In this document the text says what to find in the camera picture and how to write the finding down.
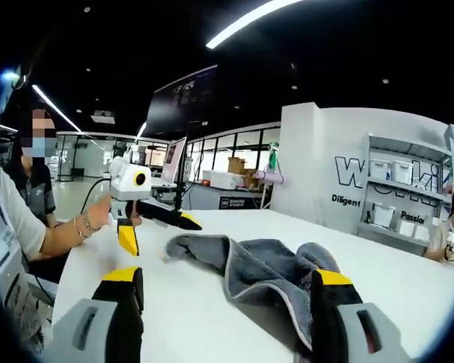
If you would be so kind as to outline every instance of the laptop screen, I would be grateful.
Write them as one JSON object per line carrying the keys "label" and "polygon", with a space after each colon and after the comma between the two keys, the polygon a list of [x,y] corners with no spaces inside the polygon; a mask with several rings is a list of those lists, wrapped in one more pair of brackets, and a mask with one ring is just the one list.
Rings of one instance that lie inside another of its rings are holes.
{"label": "laptop screen", "polygon": [[180,158],[182,157],[183,148],[187,138],[181,138],[178,141],[172,142],[166,151],[165,165],[161,173],[161,178],[165,182],[173,183],[175,181],[175,174],[179,168]]}

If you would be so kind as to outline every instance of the gray towel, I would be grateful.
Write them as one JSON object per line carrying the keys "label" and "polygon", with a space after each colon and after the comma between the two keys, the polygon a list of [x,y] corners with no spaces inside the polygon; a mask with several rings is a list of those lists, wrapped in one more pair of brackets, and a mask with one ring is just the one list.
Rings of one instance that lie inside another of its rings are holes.
{"label": "gray towel", "polygon": [[217,268],[224,275],[229,301],[271,307],[284,303],[291,317],[289,323],[300,339],[295,361],[309,361],[312,272],[316,268],[340,271],[326,249],[308,243],[294,254],[279,240],[236,243],[226,236],[184,234],[174,237],[165,253],[168,258],[191,257]]}

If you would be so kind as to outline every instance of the laptop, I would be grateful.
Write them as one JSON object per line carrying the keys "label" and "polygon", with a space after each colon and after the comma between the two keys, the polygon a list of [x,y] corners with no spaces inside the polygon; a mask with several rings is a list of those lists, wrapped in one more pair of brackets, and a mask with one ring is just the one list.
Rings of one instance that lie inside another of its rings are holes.
{"label": "laptop", "polygon": [[152,188],[176,188],[175,176],[179,169],[180,159],[182,158],[183,149],[187,138],[181,138],[178,141],[170,143],[166,151],[165,164],[161,177],[151,178]]}

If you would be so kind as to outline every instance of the white table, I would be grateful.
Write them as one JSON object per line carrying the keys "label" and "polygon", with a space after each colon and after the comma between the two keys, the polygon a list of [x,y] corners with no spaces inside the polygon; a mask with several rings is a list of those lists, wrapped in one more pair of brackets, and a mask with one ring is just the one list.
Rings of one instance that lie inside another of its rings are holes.
{"label": "white table", "polygon": [[[293,251],[306,242],[321,244],[364,302],[375,303],[397,325],[411,357],[429,349],[454,311],[454,268],[449,266],[269,210],[191,214],[204,227],[202,234],[227,234],[237,241],[277,238]],[[109,271],[138,265],[145,292],[143,361],[292,361],[290,348],[266,331],[275,321],[272,315],[258,313],[256,324],[226,301],[220,276],[186,261],[160,259],[165,243],[182,233],[144,220],[136,228],[141,255],[135,258],[119,247],[111,227],[103,228],[71,251],[53,323],[76,301],[90,298]]]}

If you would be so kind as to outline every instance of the white floor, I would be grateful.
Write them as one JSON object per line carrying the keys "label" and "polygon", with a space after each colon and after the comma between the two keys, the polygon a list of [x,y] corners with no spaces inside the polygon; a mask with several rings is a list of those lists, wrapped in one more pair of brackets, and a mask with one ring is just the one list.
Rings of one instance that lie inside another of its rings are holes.
{"label": "white floor", "polygon": [[[70,221],[81,212],[89,189],[98,179],[84,178],[84,181],[57,181],[52,186],[55,199],[55,218],[59,222]],[[109,192],[109,182],[102,181],[89,195],[86,208]]]}

